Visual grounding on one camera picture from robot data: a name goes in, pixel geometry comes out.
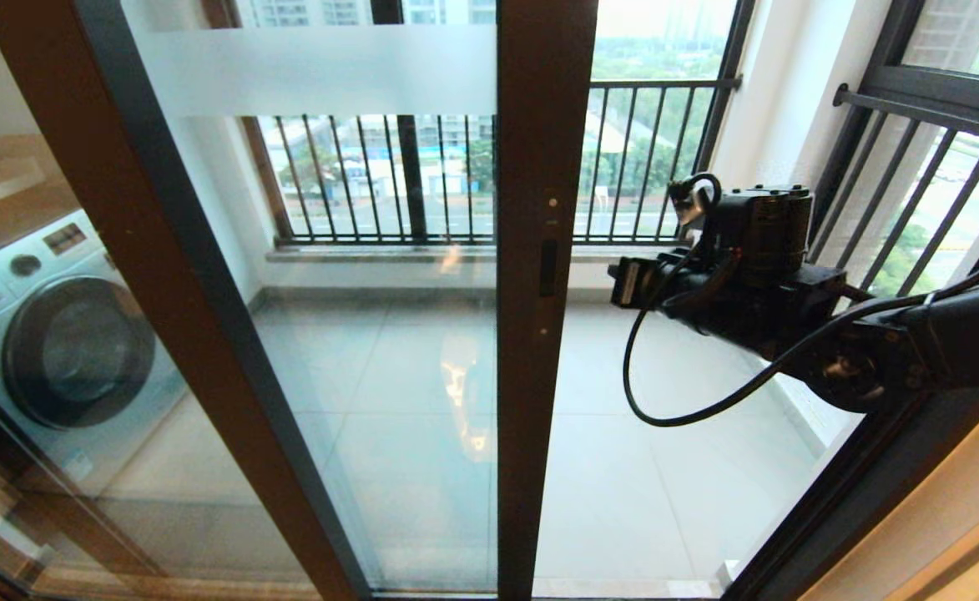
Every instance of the robotic arm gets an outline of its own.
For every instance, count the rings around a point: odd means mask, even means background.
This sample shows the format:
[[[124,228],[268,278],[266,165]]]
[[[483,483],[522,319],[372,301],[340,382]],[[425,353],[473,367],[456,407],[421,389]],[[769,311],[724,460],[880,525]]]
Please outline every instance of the robotic arm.
[[[706,188],[713,188],[711,197]],[[608,267],[612,304],[638,309],[623,359],[623,387],[639,418],[683,426],[725,411],[775,373],[802,380],[843,410],[866,413],[925,391],[979,386],[979,271],[946,289],[876,298],[846,284],[843,270],[803,262],[812,195],[802,186],[723,194],[711,174],[669,186],[699,242],[656,260]],[[833,316],[841,298],[856,304]],[[657,418],[630,391],[633,343],[647,312],[659,311],[771,361],[733,395],[696,413]]]

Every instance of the white wall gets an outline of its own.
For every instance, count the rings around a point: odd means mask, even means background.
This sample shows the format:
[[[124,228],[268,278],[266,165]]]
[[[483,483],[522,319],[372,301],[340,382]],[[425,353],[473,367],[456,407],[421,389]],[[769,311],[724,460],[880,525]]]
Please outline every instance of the white wall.
[[[727,186],[805,183],[824,168],[890,0],[759,0],[711,170]]]
[[[904,598],[900,590],[979,524],[979,425],[802,601]]]

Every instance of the frosted glass strip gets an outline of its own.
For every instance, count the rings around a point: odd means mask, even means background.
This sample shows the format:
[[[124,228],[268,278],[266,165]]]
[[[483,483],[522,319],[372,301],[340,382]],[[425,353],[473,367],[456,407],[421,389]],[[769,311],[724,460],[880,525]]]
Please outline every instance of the frosted glass strip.
[[[171,117],[496,113],[496,27],[199,30],[138,42]]]

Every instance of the black cable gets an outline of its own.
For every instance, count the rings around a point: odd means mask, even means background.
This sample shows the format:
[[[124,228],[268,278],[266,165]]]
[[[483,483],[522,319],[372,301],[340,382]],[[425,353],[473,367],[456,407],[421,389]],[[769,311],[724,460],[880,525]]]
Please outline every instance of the black cable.
[[[669,281],[669,279],[674,278],[674,276],[679,273],[681,266],[686,263],[686,259],[683,259],[683,261],[679,262],[679,265],[675,266],[675,269],[671,270],[671,273],[668,274],[668,278],[666,278],[665,281]],[[641,328],[641,323],[645,320],[646,313],[650,308],[652,308],[652,306],[645,307],[638,313],[638,319],[634,320],[633,327],[630,328],[630,338],[627,339],[626,343],[626,354],[623,355],[623,390],[626,391],[627,403],[630,404],[630,410],[633,411],[633,414],[637,415],[638,419],[641,419],[642,422],[648,423],[650,426],[678,427],[688,426],[690,423],[702,422],[705,419],[718,415],[726,410],[729,410],[729,408],[736,406],[736,404],[740,403],[748,395],[752,395],[753,392],[756,392],[756,389],[759,389],[760,386],[766,384],[768,380],[771,380],[771,377],[775,376],[776,373],[782,371],[783,366],[785,366],[788,361],[791,361],[791,359],[803,353],[803,351],[809,350],[810,347],[812,347],[816,342],[820,341],[820,339],[834,334],[834,332],[840,330],[840,328],[843,328],[846,325],[859,320],[860,318],[864,318],[864,316],[873,315],[873,313],[892,311],[892,309],[920,305],[924,300],[927,300],[928,297],[930,297],[932,300],[933,298],[939,298],[940,300],[940,298],[955,296],[977,284],[979,284],[979,270],[975,271],[975,273],[962,281],[957,282],[955,285],[950,285],[947,288],[935,290],[935,292],[929,294],[916,294],[914,296],[906,296],[902,298],[889,298],[889,300],[870,300],[865,304],[851,307],[847,311],[841,313],[841,315],[829,322],[826,322],[820,328],[817,328],[816,331],[813,331],[809,335],[805,336],[805,338],[802,338],[797,345],[793,345],[788,350],[784,351],[782,355],[776,357],[775,360],[772,361],[766,368],[761,370],[760,373],[753,376],[752,380],[747,381],[741,386],[741,388],[738,388],[737,391],[730,393],[730,395],[725,399],[711,404],[711,406],[704,407],[703,410],[679,417],[653,417],[646,414],[645,412],[641,411],[641,407],[638,407],[638,403],[634,400],[633,392],[630,389],[630,354],[633,353],[633,343],[634,340],[638,338],[638,330]],[[664,288],[664,285],[658,286],[658,288],[662,289]],[[652,298],[653,301],[650,303],[650,305],[654,304],[656,295],[654,295]]]
[[[692,187],[695,186],[695,184],[701,179],[711,183],[711,206],[708,210],[708,213],[711,213],[711,210],[714,209],[715,206],[718,206],[719,201],[723,198],[723,185],[719,182],[719,178],[717,178],[717,176],[714,176],[707,171],[690,175],[690,179],[687,179],[687,183],[692,189]]]

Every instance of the brown door frame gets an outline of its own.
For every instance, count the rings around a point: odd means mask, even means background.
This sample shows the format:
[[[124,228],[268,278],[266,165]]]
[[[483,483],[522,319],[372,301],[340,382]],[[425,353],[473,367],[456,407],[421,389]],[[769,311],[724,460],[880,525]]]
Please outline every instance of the brown door frame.
[[[500,0],[497,23],[497,584],[530,598],[597,1]]]
[[[0,50],[85,213],[295,558],[322,597],[370,598],[119,1],[0,0]]]

